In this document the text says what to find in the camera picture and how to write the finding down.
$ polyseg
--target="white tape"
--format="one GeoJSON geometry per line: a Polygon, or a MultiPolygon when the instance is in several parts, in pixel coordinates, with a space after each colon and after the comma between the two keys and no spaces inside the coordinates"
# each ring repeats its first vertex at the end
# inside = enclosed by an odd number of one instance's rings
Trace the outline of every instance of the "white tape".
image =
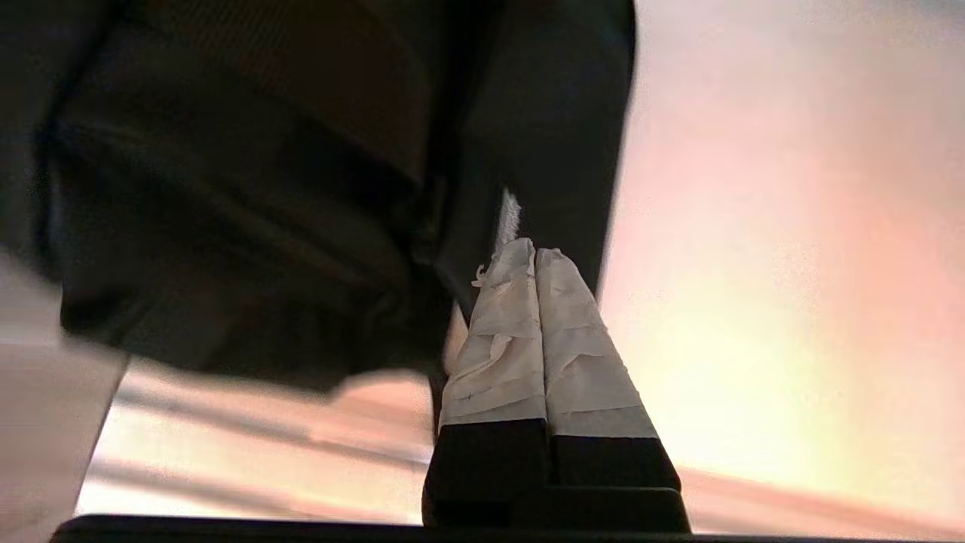
{"type": "Polygon", "coordinates": [[[546,418],[535,255],[522,239],[493,256],[469,336],[446,367],[440,426],[546,418]]]}
{"type": "Polygon", "coordinates": [[[541,249],[536,284],[554,435],[657,437],[576,265],[559,250],[541,249]]]}

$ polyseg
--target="dark fabric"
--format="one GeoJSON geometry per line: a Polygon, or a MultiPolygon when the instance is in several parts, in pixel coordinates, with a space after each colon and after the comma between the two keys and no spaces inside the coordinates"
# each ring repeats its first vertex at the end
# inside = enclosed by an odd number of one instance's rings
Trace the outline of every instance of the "dark fabric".
{"type": "Polygon", "coordinates": [[[384,367],[438,383],[504,186],[595,287],[628,0],[0,14],[0,243],[62,285],[70,333],[320,390],[384,367]]]}

